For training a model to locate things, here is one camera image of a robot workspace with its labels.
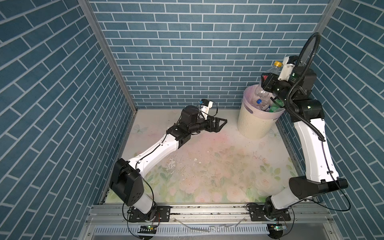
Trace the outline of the green plastic bottle yellow cap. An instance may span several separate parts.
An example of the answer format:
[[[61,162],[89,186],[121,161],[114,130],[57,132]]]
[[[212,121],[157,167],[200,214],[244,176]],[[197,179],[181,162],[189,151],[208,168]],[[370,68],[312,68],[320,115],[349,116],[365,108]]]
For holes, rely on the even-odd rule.
[[[281,112],[285,109],[284,108],[284,102],[281,101],[280,99],[271,100],[270,103],[271,104],[270,104],[270,107],[268,109],[268,112],[270,112],[270,113],[278,113],[278,112]]]

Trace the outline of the clear bottle blue cap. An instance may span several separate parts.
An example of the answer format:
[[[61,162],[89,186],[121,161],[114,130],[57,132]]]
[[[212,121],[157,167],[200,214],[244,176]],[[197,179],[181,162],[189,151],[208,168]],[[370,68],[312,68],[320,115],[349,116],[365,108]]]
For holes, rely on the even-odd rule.
[[[269,99],[258,99],[256,103],[256,107],[261,111],[266,111],[270,107]]]

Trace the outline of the clear bottle red label yellow cap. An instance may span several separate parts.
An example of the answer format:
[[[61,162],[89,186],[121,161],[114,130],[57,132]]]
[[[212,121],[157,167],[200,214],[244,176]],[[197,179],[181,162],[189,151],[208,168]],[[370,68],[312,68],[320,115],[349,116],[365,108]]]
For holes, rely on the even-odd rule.
[[[262,74],[261,83],[254,91],[255,103],[258,99],[269,99],[269,95],[270,95],[270,87],[268,86],[269,79],[274,75],[279,76],[281,71],[280,68],[282,66],[283,64],[281,62],[275,61],[273,66],[270,69],[268,69],[265,73]]]

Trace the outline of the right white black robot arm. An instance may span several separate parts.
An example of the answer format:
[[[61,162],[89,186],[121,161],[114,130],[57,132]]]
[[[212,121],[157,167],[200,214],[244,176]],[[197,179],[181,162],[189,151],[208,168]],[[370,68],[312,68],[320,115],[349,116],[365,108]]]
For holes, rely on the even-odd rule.
[[[322,104],[309,96],[315,80],[316,74],[308,66],[295,67],[287,81],[279,80],[273,73],[261,76],[263,90],[283,101],[294,123],[306,167],[305,176],[290,178],[287,188],[266,199],[264,209],[268,215],[285,211],[308,198],[348,187],[347,180],[339,176],[331,157]]]

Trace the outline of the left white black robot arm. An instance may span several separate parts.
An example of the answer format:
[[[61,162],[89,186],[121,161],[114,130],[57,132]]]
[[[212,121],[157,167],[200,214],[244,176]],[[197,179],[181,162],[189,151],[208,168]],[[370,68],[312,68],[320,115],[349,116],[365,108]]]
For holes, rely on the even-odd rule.
[[[182,113],[178,122],[167,129],[166,134],[143,153],[130,160],[118,159],[113,167],[109,188],[123,201],[144,215],[156,213],[154,197],[145,194],[145,175],[167,155],[187,143],[193,134],[206,131],[218,133],[228,120],[208,115],[200,118],[201,112]]]

